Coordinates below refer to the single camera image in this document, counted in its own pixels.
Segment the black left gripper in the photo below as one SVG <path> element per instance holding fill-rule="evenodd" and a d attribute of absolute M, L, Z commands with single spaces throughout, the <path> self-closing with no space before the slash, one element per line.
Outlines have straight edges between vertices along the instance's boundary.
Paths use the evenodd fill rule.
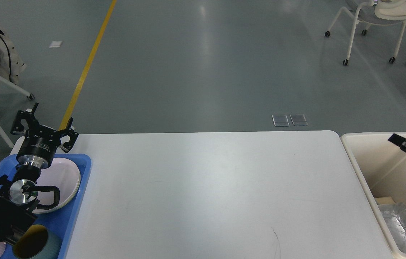
<path fill-rule="evenodd" d="M 25 135 L 28 130 L 36 129 L 40 126 L 35 112 L 39 103 L 30 110 L 19 110 L 12 123 L 10 134 Z M 63 152 L 69 153 L 78 138 L 72 126 L 74 118 L 68 120 L 66 128 L 54 132 L 54 138 L 43 138 L 37 135 L 25 136 L 22 146 L 17 153 L 17 161 L 21 165 L 31 165 L 39 169 L 46 169 L 51 166 L 55 156 L 55 152 L 60 148 Z M 68 140 L 63 142 L 63 138 L 68 137 Z"/>

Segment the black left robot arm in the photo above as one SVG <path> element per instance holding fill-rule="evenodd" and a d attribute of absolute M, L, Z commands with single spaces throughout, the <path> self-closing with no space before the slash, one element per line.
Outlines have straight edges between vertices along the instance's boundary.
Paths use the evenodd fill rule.
<path fill-rule="evenodd" d="M 38 186 L 42 170 L 51 166 L 57 149 L 68 153 L 78 138 L 73 118 L 57 131 L 40 124 L 35 118 L 38 103 L 32 109 L 19 110 L 11 133 L 24 135 L 17 153 L 16 173 L 12 180 L 0 177 L 0 242 L 17 244 L 35 222 L 35 209 L 53 209 L 60 202 L 60 190 L 55 186 Z"/>

